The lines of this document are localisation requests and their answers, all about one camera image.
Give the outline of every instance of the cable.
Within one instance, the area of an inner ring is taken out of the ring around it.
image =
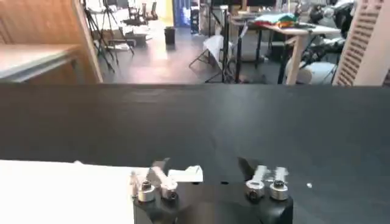
[[[325,78],[321,81],[321,84],[324,84],[324,81],[327,79],[328,76],[330,76],[330,74],[332,73],[336,73],[336,69],[337,69],[338,65],[334,65],[334,67],[330,70],[330,72],[325,76]]]

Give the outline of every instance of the tripod stand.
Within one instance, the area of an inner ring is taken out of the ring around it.
[[[103,5],[105,7],[104,11],[103,11],[103,24],[102,24],[102,30],[103,31],[103,27],[104,27],[104,22],[105,22],[105,15],[107,14],[107,18],[108,18],[108,23],[109,23],[109,26],[110,26],[110,33],[111,33],[111,38],[112,40],[114,40],[114,32],[112,31],[112,23],[111,23],[111,18],[114,20],[115,24],[119,27],[119,24],[118,22],[116,21],[114,15],[112,14],[112,11],[110,9],[110,7],[108,6],[107,4],[107,0],[103,0]],[[121,34],[121,37],[123,39],[124,42],[126,42],[126,44],[129,46],[129,49],[130,51],[132,52],[132,55],[134,55],[134,50],[133,50],[133,46],[129,43],[129,42],[133,42],[135,43],[135,40],[130,40],[130,39],[127,39],[125,37],[125,35],[123,34],[123,31],[122,31],[122,28],[119,27],[119,32]],[[115,52],[115,56],[116,56],[116,63],[118,64],[118,54],[116,53],[115,51],[115,45],[114,45],[114,52]]]
[[[107,57],[105,56],[105,52],[107,51],[111,55],[112,60],[114,59],[114,55],[112,54],[111,50],[108,48],[107,42],[103,39],[103,34],[99,30],[99,26],[96,23],[96,21],[92,18],[91,12],[87,9],[87,2],[84,1],[82,5],[83,5],[85,17],[87,18],[88,26],[90,28],[91,37],[94,37],[94,33],[96,33],[97,37],[99,38],[98,46],[95,42],[93,42],[93,45],[97,50],[97,55],[98,56],[101,55],[107,64],[108,70],[111,70],[115,73],[115,70],[113,69],[111,63],[107,60]]]

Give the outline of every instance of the table leg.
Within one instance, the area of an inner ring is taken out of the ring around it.
[[[239,72],[241,70],[241,47],[242,47],[242,39],[239,37],[241,32],[243,31],[243,26],[239,26],[238,28],[238,42],[237,42],[237,56],[236,56],[236,76],[235,82],[239,83]]]
[[[299,65],[302,59],[302,52],[305,48],[304,45],[304,36],[297,36],[296,41],[294,43],[294,52],[291,57],[291,69],[287,75],[287,85],[295,85],[297,82],[297,76],[299,72]]]
[[[282,52],[282,61],[280,62],[278,84],[283,83],[283,78],[285,77],[285,69],[286,69],[287,59],[288,59],[288,45],[285,44],[283,47],[283,52]]]
[[[259,58],[260,58],[260,47],[261,47],[261,36],[263,34],[262,30],[258,31],[258,39],[257,39],[257,48],[256,48],[256,61],[255,61],[255,68],[257,68],[259,64]]]
[[[77,83],[78,84],[85,83],[83,72],[82,72],[82,69],[81,69],[81,66],[80,66],[78,59],[73,59],[71,64],[72,64],[73,72],[76,75]]]

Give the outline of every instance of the white paper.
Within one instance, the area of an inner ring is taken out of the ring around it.
[[[0,223],[133,224],[132,170],[149,168],[0,160]]]
[[[186,170],[170,170],[168,177],[176,182],[203,182],[203,170],[200,166],[189,166]]]

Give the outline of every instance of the desk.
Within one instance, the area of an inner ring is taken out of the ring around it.
[[[313,29],[295,29],[295,28],[285,28],[281,29],[278,26],[267,26],[263,25],[263,27],[273,30],[278,33],[282,33],[284,35],[293,35],[296,36],[296,40],[294,42],[294,51],[292,53],[292,61],[291,61],[291,69],[289,74],[287,75],[286,84],[287,85],[295,85],[297,82],[297,75],[299,71],[299,64],[302,59],[302,53],[305,49],[305,38],[309,35],[320,35],[320,34],[334,34],[340,33],[339,29],[319,26],[316,25]],[[282,64],[280,65],[278,84],[282,84],[283,77],[285,75],[285,66],[286,66],[286,49],[282,59]]]
[[[77,82],[83,82],[75,45],[0,44],[0,82],[24,82],[71,63]]]
[[[218,183],[243,180],[242,156],[289,169],[294,223],[388,223],[389,98],[332,86],[0,85],[0,159],[170,157]]]
[[[241,34],[241,31],[243,30],[243,27],[245,25],[244,21],[237,21],[237,18],[239,17],[233,17],[230,21],[233,25],[238,26],[238,33]],[[290,70],[286,84],[287,85],[295,85],[299,70],[299,63],[302,59],[302,53],[305,48],[304,46],[304,40],[309,35],[320,35],[320,34],[333,34],[333,33],[340,33],[339,29],[334,29],[331,27],[325,27],[325,26],[316,26],[313,29],[295,29],[295,28],[287,28],[287,29],[281,29],[278,26],[251,26],[252,29],[257,27],[259,30],[258,35],[258,41],[257,41],[257,48],[256,48],[256,65],[258,64],[259,56],[260,56],[260,45],[261,45],[261,31],[263,29],[269,29],[273,30],[275,32],[282,33],[284,35],[293,35],[296,36],[296,41],[294,45],[294,52],[292,54],[292,69]],[[237,43],[237,55],[236,55],[236,73],[235,73],[235,80],[236,83],[239,82],[239,72],[241,71],[241,45],[242,40],[239,38]],[[282,84],[284,73],[285,73],[285,66],[286,66],[286,55],[283,56],[282,64],[280,66],[280,72],[279,72],[279,78],[278,78],[278,84]]]

